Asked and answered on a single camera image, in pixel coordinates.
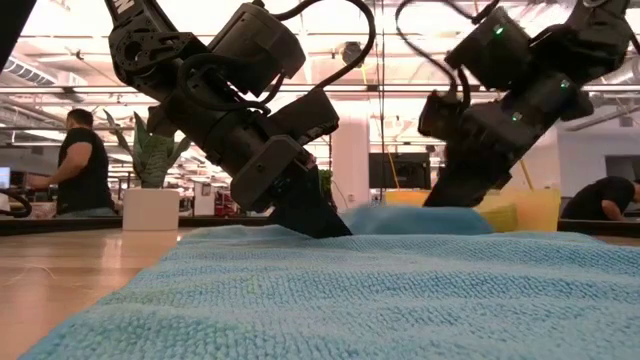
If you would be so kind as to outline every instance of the light blue towel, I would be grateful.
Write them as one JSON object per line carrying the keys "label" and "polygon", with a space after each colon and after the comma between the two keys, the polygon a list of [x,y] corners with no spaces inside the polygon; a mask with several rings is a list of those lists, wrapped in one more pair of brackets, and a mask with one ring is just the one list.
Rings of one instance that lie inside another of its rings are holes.
{"label": "light blue towel", "polygon": [[196,231],[23,358],[640,358],[640,249],[460,209],[345,219],[370,235]]}

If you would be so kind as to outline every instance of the man's arm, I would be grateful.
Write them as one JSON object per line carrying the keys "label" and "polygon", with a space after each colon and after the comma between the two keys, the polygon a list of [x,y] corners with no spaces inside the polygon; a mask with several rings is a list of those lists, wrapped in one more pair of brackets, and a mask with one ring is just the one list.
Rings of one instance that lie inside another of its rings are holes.
{"label": "man's arm", "polygon": [[49,184],[59,184],[67,179],[80,174],[89,163],[93,147],[87,142],[77,142],[67,149],[67,157],[64,159],[58,171],[49,178]]}
{"label": "man's arm", "polygon": [[602,200],[602,211],[612,221],[624,221],[622,211],[618,208],[618,205],[610,200]]}

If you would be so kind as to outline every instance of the computer monitor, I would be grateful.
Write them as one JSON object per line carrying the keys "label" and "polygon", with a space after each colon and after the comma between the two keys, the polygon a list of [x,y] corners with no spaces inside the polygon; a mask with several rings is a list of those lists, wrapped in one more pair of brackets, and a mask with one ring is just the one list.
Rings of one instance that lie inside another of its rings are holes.
{"label": "computer monitor", "polygon": [[431,189],[431,163],[428,153],[369,154],[369,188],[396,189],[398,187]]}
{"label": "computer monitor", "polygon": [[8,189],[11,187],[11,169],[8,167],[0,167],[0,189]]}

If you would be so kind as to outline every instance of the desk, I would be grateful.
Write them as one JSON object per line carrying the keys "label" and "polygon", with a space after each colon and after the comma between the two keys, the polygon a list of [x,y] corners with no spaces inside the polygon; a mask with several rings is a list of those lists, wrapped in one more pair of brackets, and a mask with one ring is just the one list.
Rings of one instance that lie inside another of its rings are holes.
{"label": "desk", "polygon": [[[15,359],[63,320],[126,285],[187,231],[96,230],[3,238],[0,359]],[[640,239],[605,240],[640,246]]]}

